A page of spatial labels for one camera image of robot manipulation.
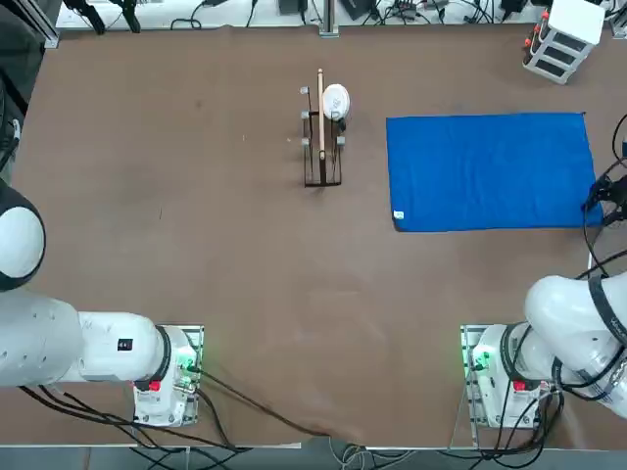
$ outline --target white equipment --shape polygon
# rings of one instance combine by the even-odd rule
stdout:
[[[45,252],[36,208],[0,180],[0,386],[133,382],[133,419],[197,421],[203,328],[155,326],[133,313],[77,312],[21,286]]]
[[[525,323],[489,326],[472,351],[488,425],[499,427],[503,420],[504,427],[513,427],[526,405],[555,380],[559,362],[563,384],[584,384],[603,374],[580,394],[599,397],[627,418],[627,273],[603,281],[541,279],[527,295],[525,316]],[[530,407],[519,427],[532,427],[536,410],[537,405]]]
[[[563,84],[599,44],[605,8],[587,0],[554,0],[525,42],[523,66]]]

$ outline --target floor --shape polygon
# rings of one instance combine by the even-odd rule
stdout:
[[[158,452],[149,453],[153,458],[159,458]],[[504,460],[504,463],[522,463],[525,459]],[[30,470],[41,468],[41,461],[48,463],[47,470],[109,470],[123,468],[125,470],[146,470],[150,462],[142,459],[126,448],[1,448],[0,459],[4,470]],[[531,468],[535,470],[584,470],[597,468],[598,470],[621,468],[627,462],[625,452],[589,452],[576,450],[547,450]],[[186,457],[184,453],[169,457],[164,463],[176,470],[185,470]],[[395,465],[395,470],[465,470],[472,462],[442,456],[433,450],[421,451],[414,457]],[[211,464],[205,457],[194,454],[190,457],[190,469]],[[256,449],[248,454],[238,456],[229,461],[230,470],[248,469],[290,469],[301,470],[338,470],[340,465],[333,460],[326,442],[311,442],[300,450],[297,449]],[[358,464],[352,469],[361,468]],[[364,467],[371,468],[368,461]],[[494,470],[501,468],[494,462],[485,462],[480,470]]]
[[[0,64],[6,69],[10,77],[19,86],[24,97],[28,99],[41,60],[37,42],[23,28],[12,19],[0,12]],[[41,468],[41,461],[47,462],[49,470],[105,470],[109,468],[144,469],[149,462],[130,452],[124,447],[57,447],[57,448],[0,448],[0,460],[4,470]],[[206,461],[192,456],[192,465],[197,468],[207,465]],[[620,468],[627,463],[626,452],[582,452],[548,450],[534,464],[537,469],[571,470],[587,469],[593,466],[599,469]],[[184,469],[186,458],[184,454],[175,455],[168,461],[168,465],[176,469]],[[303,468],[303,469],[336,469],[326,440],[313,440],[306,443],[302,449],[256,449],[248,454],[237,457],[229,463],[232,470],[248,468]],[[421,451],[413,458],[396,466],[399,470],[420,469],[465,469],[469,463],[464,460],[442,456],[435,451]],[[481,468],[498,468],[493,462],[487,462]]]

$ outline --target black metal rack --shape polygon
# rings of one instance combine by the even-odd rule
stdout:
[[[321,110],[312,109],[312,95],[309,87],[301,88],[301,94],[307,95],[308,109],[303,111],[303,181],[306,188],[329,187],[342,184],[342,147],[345,144],[343,119],[324,118],[324,135],[330,136],[331,152],[314,150],[314,120],[319,119]]]

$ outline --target white shelf unit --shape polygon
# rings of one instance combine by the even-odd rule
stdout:
[[[586,0],[555,0],[525,42],[523,66],[564,84],[599,44],[605,9]]]

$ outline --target black cable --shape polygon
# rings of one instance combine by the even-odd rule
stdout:
[[[161,456],[161,457],[159,457],[159,458],[158,458],[155,462],[153,462],[153,463],[152,463],[152,465],[151,465],[150,467],[148,467],[146,470],[152,470],[152,469],[153,469],[153,468],[155,468],[155,467],[162,466],[162,465],[161,465],[161,464],[162,464],[162,462],[163,462],[164,460],[166,460],[168,457],[170,457],[173,453],[181,453],[181,452],[183,452],[183,451],[185,451],[185,449],[184,449],[184,448],[179,448],[179,449],[177,449],[177,450],[173,450],[173,451],[172,451],[172,452],[170,452],[170,453],[166,453],[166,454],[162,455],[162,456]],[[148,458],[148,457],[147,457],[146,455],[144,455],[143,453],[141,454],[141,456],[142,456],[142,457],[145,457],[145,458]]]
[[[233,453],[232,455],[229,455],[228,457],[226,457],[226,458],[222,459],[222,460],[221,460],[221,461],[219,461],[219,462],[216,462],[216,463],[215,463],[215,464],[213,464],[213,465],[210,465],[209,467],[201,467],[201,468],[199,468],[198,470],[213,470],[214,468],[217,468],[217,467],[222,467],[222,468],[223,468],[223,467],[224,467],[224,464],[225,464],[226,462],[228,462],[231,458],[236,457],[236,456],[237,456],[237,455],[239,455],[240,453],[248,452],[248,451],[250,451],[250,450],[252,450],[252,449],[251,449],[251,448],[242,448],[242,449],[240,449],[240,450],[239,450],[239,452],[237,452],[237,453]]]
[[[188,23],[192,29],[202,29],[203,28],[203,24],[200,23],[198,20],[196,20],[194,17],[196,16],[196,13],[198,12],[198,10],[200,10],[201,8],[208,6],[207,1],[203,0],[202,2],[200,2],[196,8],[194,8],[194,11],[192,12],[191,17],[189,18],[176,18],[174,20],[172,20],[172,22],[169,24],[169,29],[172,30],[174,29],[174,25],[177,23]]]
[[[427,17],[425,17],[424,15],[422,15],[420,12],[415,12],[415,15],[417,17],[422,18],[423,20],[425,20],[426,22],[428,22],[429,24],[432,24],[431,21],[429,21],[429,19]]]
[[[593,244],[590,242],[590,238],[588,238],[588,211],[586,209],[584,209],[583,232],[584,232],[584,241],[586,242],[586,247],[588,247],[588,252],[590,253],[590,256],[592,257],[592,260],[595,262],[595,265],[599,267],[599,270],[601,271],[603,276],[609,277],[609,274],[607,274],[605,267],[601,264],[601,262],[599,261],[599,258],[597,258],[597,254],[595,253],[595,248],[593,247]]]
[[[479,455],[455,455],[454,453],[444,452],[443,450],[436,450],[436,452],[447,457],[458,458],[460,460],[475,460],[477,458],[482,458]]]
[[[301,426],[300,424],[295,423],[294,421],[291,421],[290,419],[280,415],[279,413],[277,413],[273,409],[265,406],[264,404],[261,404],[258,401],[255,401],[255,400],[247,397],[246,395],[242,394],[241,392],[235,390],[233,387],[231,387],[230,385],[226,384],[225,382],[220,380],[218,377],[216,377],[213,374],[210,374],[209,372],[206,372],[206,371],[204,371],[202,369],[199,369],[198,367],[188,367],[187,370],[189,370],[191,372],[199,373],[199,374],[203,375],[204,377],[207,377],[208,379],[216,382],[218,385],[224,387],[229,392],[231,392],[233,395],[239,397],[243,401],[246,401],[248,404],[251,404],[253,407],[257,408],[258,410],[260,410],[262,412],[264,412],[268,416],[271,416],[272,418],[280,421],[281,423],[289,426],[290,428],[293,428],[293,429],[295,429],[297,431],[300,431],[301,433],[309,434],[310,436],[325,437],[325,438],[329,437],[329,435],[326,434],[326,433],[321,433],[319,431],[306,428],[305,426]]]
[[[38,394],[36,394],[35,392],[33,392],[31,389],[29,389],[27,387],[20,387],[20,390],[25,392],[31,398],[39,401],[41,404],[43,404],[47,408],[54,409],[55,411],[59,411],[60,413],[67,414],[67,415],[73,416],[75,418],[83,419],[85,421],[91,421],[93,423],[114,425],[110,421],[94,418],[93,416],[77,413],[77,412],[69,410],[69,409],[64,409],[64,408],[62,408],[62,407],[60,407],[60,406],[58,406],[58,405],[56,405],[54,403],[51,403],[51,402],[47,401],[46,399],[43,399],[42,397],[40,397]],[[204,439],[204,438],[199,438],[197,436],[191,436],[191,435],[188,435],[188,434],[179,433],[179,432],[173,431],[172,429],[169,429],[169,428],[163,428],[163,427],[160,427],[160,426],[152,426],[152,425],[146,424],[146,423],[135,423],[135,422],[130,422],[130,421],[126,421],[126,420],[123,420],[123,421],[120,421],[120,422],[116,422],[116,424],[124,425],[124,426],[132,426],[132,427],[135,427],[135,428],[139,427],[139,428],[145,428],[145,429],[153,429],[155,431],[159,431],[160,433],[170,434],[172,436],[177,436],[179,438],[188,439],[190,441],[196,441],[198,443],[202,443],[202,444],[205,444],[205,445],[208,445],[208,446],[215,446],[215,447],[225,448],[225,449],[229,450],[228,447],[226,447],[223,444],[220,444],[220,443],[217,443],[217,442],[214,442],[214,441],[210,441],[210,440]]]
[[[613,254],[611,257],[607,257],[605,259],[603,259],[601,261],[600,264],[594,264],[590,269],[585,270],[584,272],[582,272],[581,274],[579,274],[577,277],[575,277],[576,280],[581,280],[584,277],[589,276],[590,274],[592,274],[593,272],[595,272],[597,269],[600,268],[600,266],[605,266],[606,264],[615,261],[617,259],[623,258],[627,256],[627,250],[622,250],[620,252],[617,252],[615,254]]]
[[[204,439],[201,439],[201,438],[196,438],[194,436],[187,436],[187,435],[184,435],[182,433],[171,432],[171,430],[169,430],[167,428],[160,428],[160,427],[156,427],[156,426],[150,426],[150,425],[146,425],[146,424],[143,424],[143,423],[135,423],[135,422],[128,421],[128,420],[125,420],[123,418],[120,418],[119,416],[116,416],[115,414],[112,414],[112,413],[102,413],[102,412],[92,408],[91,406],[87,405],[83,401],[77,399],[76,397],[72,396],[71,394],[68,394],[68,393],[63,393],[63,395],[68,397],[68,398],[71,398],[72,400],[75,400],[81,406],[75,406],[75,405],[72,405],[71,403],[67,403],[66,401],[63,401],[61,399],[58,399],[58,398],[54,397],[43,386],[40,386],[40,389],[42,389],[42,391],[44,391],[46,396],[50,397],[52,401],[60,404],[63,407],[60,407],[60,406],[58,406],[58,405],[56,405],[54,403],[51,403],[51,402],[47,401],[46,399],[44,399],[43,397],[40,397],[38,394],[36,394],[34,391],[32,391],[31,389],[29,389],[27,387],[20,387],[20,389],[23,392],[25,392],[27,395],[29,395],[33,399],[39,401],[41,404],[43,404],[46,407],[54,409],[55,411],[59,411],[62,414],[67,414],[69,416],[73,416],[73,417],[77,417],[79,419],[83,419],[85,421],[96,422],[96,423],[99,423],[99,424],[112,425],[112,426],[116,427],[117,429],[120,429],[121,431],[123,431],[125,434],[127,434],[132,440],[134,440],[140,446],[148,448],[148,449],[159,449],[161,451],[164,451],[167,455],[170,455],[172,453],[178,453],[178,452],[180,452],[180,450],[178,450],[178,449],[174,449],[174,450],[167,449],[167,448],[164,448],[164,447],[161,447],[161,446],[157,445],[150,438],[150,436],[148,436],[143,431],[143,429],[139,429],[139,428],[147,427],[147,428],[150,428],[150,429],[155,429],[157,431],[165,432],[167,434],[174,433],[175,436],[179,436],[181,438],[190,439],[190,440],[194,440],[194,441],[199,441],[199,442],[202,442],[203,444],[210,444],[212,446],[215,445],[215,444],[211,444],[211,441],[204,440]],[[83,415],[83,414],[77,413],[74,410],[81,410],[81,411],[83,411],[85,413],[92,413],[92,414],[99,415],[102,418],[102,420],[96,419],[93,416]],[[138,440],[135,436],[130,434],[127,430],[125,430],[121,426],[130,426],[133,429],[135,429],[136,431],[142,433],[151,443],[154,443],[154,446],[146,446],[144,443],[142,443],[140,440]],[[217,446],[218,447],[227,448],[227,447],[222,446],[220,444],[217,444]],[[223,470],[230,470],[226,465],[223,465],[223,463],[225,461],[229,460],[230,458],[234,457],[235,455],[239,455],[240,453],[247,452],[247,451],[250,450],[249,448],[242,448],[242,449],[236,449],[236,450],[232,450],[232,449],[229,449],[229,448],[227,448],[227,449],[231,450],[233,453],[231,455],[229,455],[229,457],[224,459],[224,460],[218,460],[217,457],[214,457],[213,455],[211,455],[211,454],[209,454],[207,452],[199,450],[198,448],[194,448],[194,447],[190,448],[191,451],[193,451],[195,453],[200,453],[200,454],[204,455],[205,457],[209,458],[214,463],[214,465],[211,468],[221,467]],[[150,460],[151,462],[153,462],[153,464],[156,464],[156,465],[164,467],[164,468],[168,468],[168,470],[172,470],[172,469],[170,469],[170,467],[165,466],[161,462],[157,463],[156,460],[148,458],[148,457],[147,457],[147,459]]]
[[[151,442],[151,444],[153,445],[153,446],[147,446],[146,444],[142,443],[139,439],[137,439],[135,436],[133,436],[133,435],[132,435],[132,433],[130,433],[130,432],[128,432],[127,430],[125,430],[122,426],[114,424],[114,423],[113,423],[113,421],[111,421],[111,419],[109,419],[110,417],[113,417],[113,418],[115,418],[115,419],[120,419],[120,420],[122,420],[122,418],[119,418],[119,417],[118,417],[118,416],[116,416],[116,415],[109,415],[109,414],[107,414],[107,413],[101,413],[100,411],[97,411],[96,409],[92,408],[91,406],[87,405],[86,403],[84,403],[84,402],[80,401],[80,400],[79,400],[79,399],[77,399],[76,397],[72,397],[72,399],[73,399],[73,400],[76,400],[76,402],[78,402],[78,404],[80,404],[80,406],[75,406],[75,405],[73,405],[73,404],[71,404],[71,403],[67,403],[67,402],[65,402],[65,401],[63,401],[63,400],[58,399],[57,397],[55,397],[53,394],[51,394],[51,393],[48,391],[48,389],[47,389],[46,387],[44,387],[44,386],[42,386],[42,385],[40,385],[40,386],[39,386],[39,390],[41,390],[41,391],[44,393],[44,395],[45,395],[46,397],[48,397],[50,400],[52,400],[53,402],[55,402],[55,403],[57,403],[57,404],[60,404],[60,405],[66,406],[67,408],[70,408],[70,409],[76,409],[76,410],[85,410],[85,411],[89,411],[89,412],[91,412],[91,413],[93,413],[93,414],[97,414],[97,415],[101,416],[103,419],[108,420],[108,421],[109,421],[112,425],[114,425],[117,429],[119,429],[120,431],[122,431],[123,433],[125,433],[125,434],[126,434],[129,438],[131,438],[133,441],[135,441],[136,443],[138,443],[141,447],[145,447],[145,448],[148,448],[148,449],[159,449],[159,450],[161,450],[161,451],[165,452],[165,455],[163,455],[160,459],[158,459],[158,460],[154,460],[152,457],[149,457],[148,455],[146,455],[146,454],[144,454],[144,453],[140,452],[139,450],[134,449],[134,448],[132,448],[132,447],[130,448],[130,450],[131,450],[131,451],[133,451],[133,452],[137,453],[138,455],[141,455],[141,456],[142,456],[142,457],[144,457],[145,459],[147,459],[147,460],[151,461],[151,462],[152,462],[152,465],[150,466],[150,468],[154,468],[154,467],[156,467],[156,466],[159,466],[159,467],[162,467],[162,468],[166,468],[167,470],[173,470],[171,467],[169,467],[169,466],[167,466],[167,465],[163,464],[162,462],[163,462],[163,460],[164,460],[166,457],[170,456],[170,455],[171,455],[171,454],[173,454],[173,453],[178,453],[178,452],[180,452],[180,450],[169,450],[169,449],[167,449],[167,448],[161,447],[161,446],[157,445],[157,443],[155,443],[155,441],[153,441],[153,440],[152,440],[152,438],[150,438],[150,436],[148,436],[148,434],[147,434],[147,433],[145,433],[143,430],[138,430],[138,431],[139,431],[139,432],[141,432],[141,433],[142,433],[142,434],[143,434],[143,435],[144,435],[144,436],[148,439],[148,441],[149,441],[149,442]]]
[[[474,7],[476,10],[475,11],[479,11],[481,12],[483,18],[486,19],[486,23],[494,23],[494,17],[490,17],[490,15],[488,15],[488,13],[481,8],[481,5],[477,5],[476,3],[472,3],[469,2],[468,0],[455,0],[456,2],[461,2],[461,3],[465,3],[466,5],[470,5],[471,7]]]
[[[87,406],[86,404],[84,404],[82,401],[78,400],[76,397],[72,396],[71,400],[75,400],[76,402],[78,402],[78,404],[81,405],[81,406],[75,406],[75,405],[73,405],[71,403],[63,401],[62,399],[58,399],[53,394],[51,394],[50,391],[48,391],[48,389],[45,386],[43,386],[43,385],[39,386],[39,390],[41,390],[43,392],[43,394],[46,397],[48,397],[49,400],[53,401],[54,403],[58,404],[59,406],[64,406],[66,408],[73,409],[73,410],[76,410],[76,411],[90,412],[91,414],[96,414],[96,415],[100,416],[101,418],[103,418],[105,420],[109,420],[110,423],[113,426],[115,426],[117,429],[119,429],[120,431],[125,433],[134,442],[136,442],[137,444],[139,444],[142,447],[151,448],[151,449],[158,449],[158,450],[162,450],[162,451],[165,451],[165,452],[169,451],[168,449],[159,446],[144,430],[137,430],[137,431],[141,432],[142,435],[148,440],[148,442],[152,446],[147,446],[146,444],[142,443],[136,436],[133,436],[132,433],[130,433],[126,429],[124,429],[122,427],[122,425],[114,424],[113,421],[111,421],[110,418],[116,419],[118,421],[124,421],[123,418],[120,418],[119,416],[116,416],[115,414],[101,413],[99,411],[96,411],[95,409],[91,408],[90,406]]]
[[[513,365],[514,370],[516,368],[516,362],[518,361],[520,352],[522,351],[522,344],[527,339],[527,336],[529,336],[529,333],[531,333],[531,325],[527,326],[527,328],[525,329],[525,332],[520,337],[518,346],[516,347],[516,351],[513,354],[513,359],[511,360],[511,363]],[[501,411],[501,423],[499,423],[499,434],[497,436],[497,443],[494,444],[494,451],[499,450],[499,446],[501,445],[501,436],[503,435],[503,427],[504,427],[506,408],[507,408],[507,399],[509,398],[509,389],[511,389],[511,378],[507,380],[506,397],[503,401],[503,409]]]
[[[251,1],[251,14],[248,16],[248,20],[246,21],[246,27],[249,27],[251,25],[251,21],[253,20],[253,14],[255,13],[255,7],[257,6],[258,1],[259,0]]]
[[[619,162],[623,167],[627,168],[627,164],[623,162],[625,160],[625,157],[623,156],[622,158],[620,158],[616,153],[616,137],[618,136],[618,130],[620,129],[620,126],[625,121],[625,119],[627,119],[627,115],[623,116],[618,121],[618,124],[616,124],[616,127],[614,127],[614,132],[611,136],[611,151],[614,154],[614,158],[616,159],[616,161]]]
[[[436,12],[438,12],[438,18],[440,19],[440,23],[444,24],[444,14],[445,10],[440,10],[440,6],[438,5],[438,0],[433,0],[433,5],[435,6]]]
[[[226,436],[226,433],[224,432],[224,428],[222,427],[222,423],[219,420],[219,416],[217,415],[217,409],[216,406],[214,405],[214,403],[211,401],[211,399],[209,398],[209,396],[203,392],[202,390],[198,389],[196,391],[196,394],[205,402],[205,404],[209,407],[209,410],[212,413],[212,416],[214,417],[214,423],[216,424],[216,430],[217,430],[217,434],[219,435],[219,437],[222,439],[222,442],[229,447],[229,449],[231,450],[236,450],[237,447],[229,440],[229,438]]]
[[[322,16],[320,15],[320,11],[317,8],[315,0],[312,0],[313,10],[315,11],[315,15],[317,16],[317,20],[319,23],[324,23]]]
[[[479,466],[479,464],[481,464],[481,462],[483,462],[483,457],[479,457],[479,460],[470,465],[470,467],[468,467],[468,470],[474,470]]]
[[[170,454],[167,453],[166,455],[163,455],[161,458],[159,459],[155,459],[153,457],[151,457],[150,455],[146,455],[143,452],[140,452],[139,450],[137,450],[136,448],[133,447],[129,447],[128,448],[131,452],[136,453],[137,455],[141,455],[142,457],[144,457],[146,460],[152,462],[152,465],[150,467],[148,467],[148,469],[150,470],[151,468],[155,468],[155,467],[161,467],[161,468],[165,468],[166,470],[176,470],[173,467],[167,466],[165,465],[165,463],[163,463],[164,459],[166,457],[169,457]]]
[[[604,181],[605,178],[611,173],[612,170],[614,170],[617,166],[619,165],[623,165],[625,166],[625,159],[626,156],[623,157],[618,157],[618,155],[616,154],[616,149],[615,149],[615,137],[618,133],[618,128],[620,127],[621,123],[624,121],[624,119],[627,118],[627,115],[623,116],[621,118],[621,120],[618,122],[618,124],[616,124],[616,127],[614,128],[614,133],[613,133],[613,137],[612,137],[612,152],[614,153],[614,156],[616,157],[616,162],[614,162],[613,164],[611,164],[602,174],[601,176],[599,176],[599,178],[597,178],[597,181],[595,182],[595,184],[593,185],[593,187],[591,188],[590,194],[588,195],[588,199],[586,199],[586,202],[583,205],[583,233],[584,233],[584,241],[586,242],[586,247],[588,248],[588,251],[590,252],[590,256],[593,259],[593,261],[595,262],[595,267],[596,269],[600,270],[601,273],[603,274],[603,276],[605,277],[609,277],[609,274],[607,274],[607,271],[604,268],[604,263],[599,261],[599,258],[597,258],[597,254],[595,253],[594,247],[592,245],[592,243],[590,242],[590,239],[588,238],[588,212],[591,211],[598,203],[592,204],[592,198],[595,196],[595,187],[598,185],[598,183],[600,181]]]
[[[123,12],[120,12],[120,14],[118,15],[118,17],[113,20],[107,27],[105,27],[105,29],[108,31],[109,29],[111,29],[113,27],[114,24],[116,24],[118,22],[118,20],[121,18],[121,14]]]
[[[156,461],[153,461],[153,466],[158,465],[158,466],[164,467],[164,465],[161,465],[161,464],[160,464],[160,463],[161,463],[161,461],[163,461],[163,459],[164,459],[164,458],[168,457],[169,455],[171,455],[171,454],[173,454],[173,453],[179,453],[179,452],[181,452],[181,449],[170,450],[170,449],[164,448],[164,447],[162,447],[162,446],[159,446],[159,445],[158,445],[158,444],[157,444],[157,443],[156,443],[156,442],[155,442],[155,441],[154,441],[154,440],[153,440],[153,439],[152,439],[152,438],[151,438],[151,437],[150,437],[150,436],[149,436],[149,435],[148,435],[148,434],[147,434],[147,433],[143,430],[143,429],[141,429],[141,428],[139,428],[139,427],[135,426],[135,425],[136,425],[136,423],[131,422],[131,421],[124,420],[123,418],[120,418],[119,416],[117,416],[117,415],[115,415],[115,414],[111,414],[111,413],[102,413],[102,412],[100,412],[100,411],[98,411],[98,410],[94,409],[93,407],[89,406],[89,405],[88,405],[88,404],[86,404],[85,402],[81,401],[80,399],[76,398],[75,396],[73,396],[73,395],[71,395],[71,394],[69,394],[69,393],[64,393],[64,396],[68,397],[68,398],[69,398],[69,399],[71,399],[71,400],[76,401],[76,402],[77,402],[80,406],[75,406],[75,405],[72,405],[71,403],[67,403],[66,401],[63,401],[63,400],[61,400],[61,399],[56,398],[56,397],[55,397],[54,395],[52,395],[52,394],[51,394],[51,393],[50,393],[50,392],[46,389],[46,387],[44,387],[44,386],[39,386],[39,389],[40,389],[40,390],[41,390],[41,391],[42,391],[42,392],[46,395],[46,397],[48,397],[50,400],[52,400],[52,401],[54,401],[54,402],[56,402],[56,403],[58,403],[58,404],[60,404],[60,405],[63,405],[63,406],[65,406],[65,407],[68,407],[68,408],[70,408],[70,409],[76,409],[76,410],[87,410],[87,411],[90,411],[90,412],[91,412],[91,413],[93,413],[93,414],[97,414],[97,415],[99,415],[99,416],[101,416],[101,417],[103,417],[103,418],[105,418],[105,419],[107,419],[107,418],[114,418],[114,419],[117,419],[117,420],[119,420],[119,421],[125,422],[125,423],[126,423],[126,425],[128,425],[128,426],[132,427],[132,428],[133,428],[133,429],[135,429],[137,432],[139,432],[139,433],[141,433],[143,436],[145,436],[145,437],[146,437],[146,439],[147,439],[147,440],[148,440],[148,441],[149,441],[149,442],[150,442],[153,446],[146,446],[144,443],[142,443],[140,440],[138,440],[135,436],[133,436],[133,435],[132,435],[131,433],[129,433],[128,431],[126,431],[126,430],[125,430],[122,426],[117,426],[117,425],[115,425],[114,423],[112,423],[112,424],[113,424],[114,426],[116,426],[116,428],[118,428],[119,430],[121,430],[122,432],[124,432],[127,436],[129,436],[129,437],[130,437],[133,441],[135,441],[136,443],[138,443],[140,446],[145,447],[145,448],[148,448],[148,449],[158,449],[158,450],[161,450],[161,451],[163,451],[163,452],[165,452],[165,453],[166,453],[166,455],[163,455],[163,456],[161,457],[161,459],[159,459],[159,461],[157,461],[157,462],[156,462]],[[235,447],[235,446],[233,446],[233,445],[231,445],[231,447],[232,447],[232,448],[230,448],[229,450],[231,450],[231,451],[233,451],[233,452],[237,452],[237,447]],[[200,453],[200,454],[204,455],[205,457],[209,458],[209,459],[210,459],[210,460],[211,460],[211,461],[212,461],[212,462],[213,462],[216,466],[221,466],[224,470],[230,470],[230,469],[229,469],[228,467],[226,467],[225,465],[221,465],[221,464],[220,464],[220,461],[219,461],[216,457],[214,457],[213,455],[211,455],[211,454],[209,454],[209,453],[207,453],[207,452],[204,452],[204,451],[202,451],[202,450],[200,450],[200,449],[198,449],[198,448],[194,448],[194,447],[191,447],[191,451],[196,452],[196,453]]]

